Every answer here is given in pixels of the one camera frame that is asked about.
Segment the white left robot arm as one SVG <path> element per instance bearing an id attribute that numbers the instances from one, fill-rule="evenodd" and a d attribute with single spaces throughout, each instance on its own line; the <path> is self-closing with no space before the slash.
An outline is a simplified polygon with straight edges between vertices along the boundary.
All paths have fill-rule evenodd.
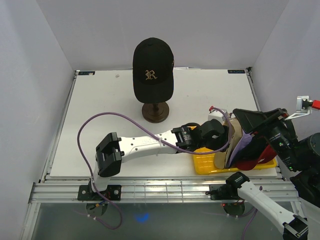
<path id="1" fill-rule="evenodd" d="M 96 165 L 88 193 L 100 200 L 106 195 L 111 177 L 121 171 L 122 163 L 161 154 L 193 153 L 200 148 L 224 151 L 228 147 L 229 127 L 218 120 L 202 125 L 191 122 L 153 136 L 119 137 L 108 133 L 95 148 Z"/>

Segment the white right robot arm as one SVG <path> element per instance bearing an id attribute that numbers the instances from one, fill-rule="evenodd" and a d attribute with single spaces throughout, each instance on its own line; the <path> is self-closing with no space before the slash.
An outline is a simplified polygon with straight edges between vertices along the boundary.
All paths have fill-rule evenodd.
<path id="1" fill-rule="evenodd" d="M 210 188 L 213 200 L 242 199 L 270 220 L 284 240 L 318 240 L 320 238 L 320 134 L 299 140 L 293 119 L 309 111 L 288 114 L 284 108 L 252 111 L 236 108 L 233 114 L 246 134 L 266 140 L 278 159 L 294 173 L 288 182 L 294 187 L 303 215 L 288 211 L 266 195 L 244 173 L 229 176 L 225 184 Z"/>

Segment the purple LA cap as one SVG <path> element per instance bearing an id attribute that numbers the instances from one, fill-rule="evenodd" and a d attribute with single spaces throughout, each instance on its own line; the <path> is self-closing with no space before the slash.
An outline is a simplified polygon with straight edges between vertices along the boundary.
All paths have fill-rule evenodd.
<path id="1" fill-rule="evenodd" d="M 242 137 L 240 140 L 236 143 L 234 149 L 231 151 L 230 156 L 228 157 L 228 160 L 226 162 L 225 167 L 230 168 L 232 166 L 232 163 L 234 162 L 236 155 L 244 150 L 247 146 L 249 146 L 253 142 L 253 137 L 249 133 L 242 132 Z"/>

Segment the black cap gold letter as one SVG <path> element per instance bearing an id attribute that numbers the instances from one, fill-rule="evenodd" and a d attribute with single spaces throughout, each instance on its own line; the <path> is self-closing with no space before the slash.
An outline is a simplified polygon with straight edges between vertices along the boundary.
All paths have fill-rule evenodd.
<path id="1" fill-rule="evenodd" d="M 174 93 L 174 55 L 163 40 L 150 37 L 140 42 L 132 60 L 133 90 L 143 104 L 168 101 Z"/>

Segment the beige cap black letter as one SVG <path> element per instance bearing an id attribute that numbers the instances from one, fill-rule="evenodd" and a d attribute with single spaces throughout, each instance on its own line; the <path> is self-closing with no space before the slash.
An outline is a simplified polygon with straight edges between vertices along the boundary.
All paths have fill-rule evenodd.
<path id="1" fill-rule="evenodd" d="M 219 151 L 214 155 L 214 165 L 218 169 L 224 169 L 231 154 L 243 136 L 242 127 L 237 118 L 229 118 L 231 127 L 231 140 L 225 151 Z"/>

